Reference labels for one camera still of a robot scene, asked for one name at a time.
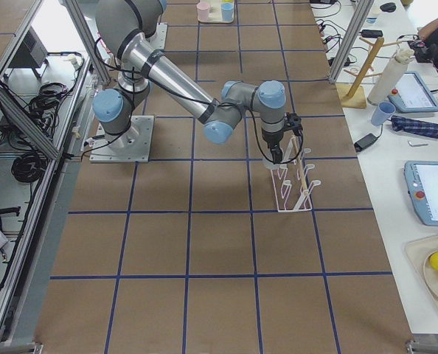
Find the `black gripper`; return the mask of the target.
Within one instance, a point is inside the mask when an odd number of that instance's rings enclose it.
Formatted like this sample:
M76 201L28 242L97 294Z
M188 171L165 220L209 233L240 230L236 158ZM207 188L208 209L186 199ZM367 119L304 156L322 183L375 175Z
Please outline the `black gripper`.
M274 164L278 164L280 161L282 161L282 149L279 144L283 139L284 133L282 131L270 132L262 128L261 134L263 140L267 144L267 147L270 148L272 162Z

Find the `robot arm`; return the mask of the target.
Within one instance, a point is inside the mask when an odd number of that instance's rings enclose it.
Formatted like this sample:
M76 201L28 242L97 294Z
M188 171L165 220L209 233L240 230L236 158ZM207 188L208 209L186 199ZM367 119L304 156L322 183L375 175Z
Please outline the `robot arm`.
M224 144L247 111L260 115L261 134L269 149L268 160L282 162L280 142L285 131L285 88L275 80L258 86L240 81L224 84L221 100L204 91L181 71L149 37L166 10L165 1L99 1L97 29L114 56L141 78L164 89L204 126L205 137Z

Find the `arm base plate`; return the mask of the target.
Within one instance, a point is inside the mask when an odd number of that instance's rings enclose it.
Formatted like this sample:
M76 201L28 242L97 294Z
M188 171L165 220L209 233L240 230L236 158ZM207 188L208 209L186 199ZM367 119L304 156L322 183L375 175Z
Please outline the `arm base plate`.
M91 163L148 162L153 134L154 116L132 116L130 129L117 140L108 135L97 139L89 156Z
M167 23L158 23L155 33L147 39L154 49L164 50L167 39L167 28Z

